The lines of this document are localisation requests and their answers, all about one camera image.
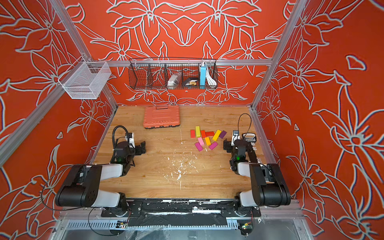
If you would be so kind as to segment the long yellow block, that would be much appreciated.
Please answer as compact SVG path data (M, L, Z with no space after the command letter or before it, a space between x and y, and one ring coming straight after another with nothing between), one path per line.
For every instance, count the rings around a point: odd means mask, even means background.
M213 141L216 142L218 138L220 137L220 134L222 133L221 130L217 130L213 136Z

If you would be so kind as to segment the small magenta block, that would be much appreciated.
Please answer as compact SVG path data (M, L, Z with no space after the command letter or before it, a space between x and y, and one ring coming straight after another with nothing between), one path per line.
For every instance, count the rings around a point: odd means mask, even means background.
M200 143L195 143L195 147L197 148L197 150L199 152L201 152L203 150L203 146Z

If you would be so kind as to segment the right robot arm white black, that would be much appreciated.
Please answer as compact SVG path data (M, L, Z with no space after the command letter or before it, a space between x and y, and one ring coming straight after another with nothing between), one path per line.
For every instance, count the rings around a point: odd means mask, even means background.
M225 151L231 154L231 170L251 181L251 189L239 192L234 198L233 208L238 211L245 208L278 208L291 204L291 194L278 164L263 165L250 142L225 140Z

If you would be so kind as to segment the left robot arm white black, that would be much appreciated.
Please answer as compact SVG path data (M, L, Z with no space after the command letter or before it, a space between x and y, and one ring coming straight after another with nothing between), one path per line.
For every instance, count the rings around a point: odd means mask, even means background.
M104 208L117 217L131 214L125 194L103 191L100 183L126 176L135 166L134 157L146 153L146 142L136 145L134 136L124 126L116 126L112 132L113 155L110 163L72 166L55 197L55 204L75 209Z

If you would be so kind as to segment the purple small block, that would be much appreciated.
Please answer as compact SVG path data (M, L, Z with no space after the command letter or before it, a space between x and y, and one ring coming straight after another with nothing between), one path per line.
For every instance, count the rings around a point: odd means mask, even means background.
M220 133L219 137L220 137L221 139L223 139L223 138L226 136L226 134L227 134L226 131L222 131L222 132Z

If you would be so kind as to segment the magenta long block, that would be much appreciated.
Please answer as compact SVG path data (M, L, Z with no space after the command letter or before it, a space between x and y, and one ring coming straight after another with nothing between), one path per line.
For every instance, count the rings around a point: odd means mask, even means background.
M210 149L210 150L213 150L213 149L215 149L217 146L218 146L218 143L217 143L217 142L213 142L213 143L209 146L209 149Z

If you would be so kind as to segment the orange long block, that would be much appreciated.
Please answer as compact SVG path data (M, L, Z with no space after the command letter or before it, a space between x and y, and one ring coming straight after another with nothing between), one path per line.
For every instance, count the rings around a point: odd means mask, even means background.
M209 147L211 145L211 140L209 137L205 137L206 145Z

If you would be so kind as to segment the black remote-like tool strip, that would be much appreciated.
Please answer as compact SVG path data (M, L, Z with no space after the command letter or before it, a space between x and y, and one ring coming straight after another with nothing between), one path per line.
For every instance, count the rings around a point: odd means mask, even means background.
M257 142L257 136L255 133L244 133L244 134L242 134L242 139L244 141L247 141L250 143L256 143Z

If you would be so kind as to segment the red-orange small block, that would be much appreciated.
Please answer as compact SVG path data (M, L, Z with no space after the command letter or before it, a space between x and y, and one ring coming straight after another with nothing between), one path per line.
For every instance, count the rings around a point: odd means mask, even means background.
M201 137L202 138L206 138L207 137L206 132L204 130L201 130Z

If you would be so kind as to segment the pink long block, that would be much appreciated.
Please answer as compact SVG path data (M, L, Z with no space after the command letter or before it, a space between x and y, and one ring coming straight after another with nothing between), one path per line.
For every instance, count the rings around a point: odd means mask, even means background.
M204 145L205 145L204 140L203 140L202 137L199 137L199 138L198 138L198 142L199 142L199 144L200 144L201 146L204 146Z

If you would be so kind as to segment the yellow-green block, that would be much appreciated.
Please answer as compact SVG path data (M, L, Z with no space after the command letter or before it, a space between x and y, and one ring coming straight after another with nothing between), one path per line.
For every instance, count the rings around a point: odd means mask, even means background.
M200 137L201 137L201 129L200 129L200 126L195 126L195 133L196 133L196 137L197 137L197 138L200 138Z

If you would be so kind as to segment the orange plastic tool case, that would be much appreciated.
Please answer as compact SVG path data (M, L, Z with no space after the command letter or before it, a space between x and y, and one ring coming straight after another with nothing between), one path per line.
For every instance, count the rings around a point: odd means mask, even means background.
M178 127L181 124L179 106L153 106L145 108L145 129Z

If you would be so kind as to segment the black item in basket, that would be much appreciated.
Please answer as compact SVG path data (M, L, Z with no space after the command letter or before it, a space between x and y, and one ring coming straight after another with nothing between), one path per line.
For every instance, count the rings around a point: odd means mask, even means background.
M183 87L194 87L199 84L199 78L187 78L185 81L182 82Z

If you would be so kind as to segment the grey packet in basket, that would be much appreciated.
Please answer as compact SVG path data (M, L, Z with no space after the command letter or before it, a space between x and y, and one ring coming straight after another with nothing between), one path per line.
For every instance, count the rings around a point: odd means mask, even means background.
M180 81L182 79L182 73L175 73L173 74L167 83L167 89L174 90L178 87Z

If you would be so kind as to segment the clear plastic wall bin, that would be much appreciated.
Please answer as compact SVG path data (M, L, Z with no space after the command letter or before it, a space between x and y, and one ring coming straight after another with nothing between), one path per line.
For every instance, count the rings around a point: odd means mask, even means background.
M75 100L97 99L111 76L107 62L80 62L60 80L65 92Z

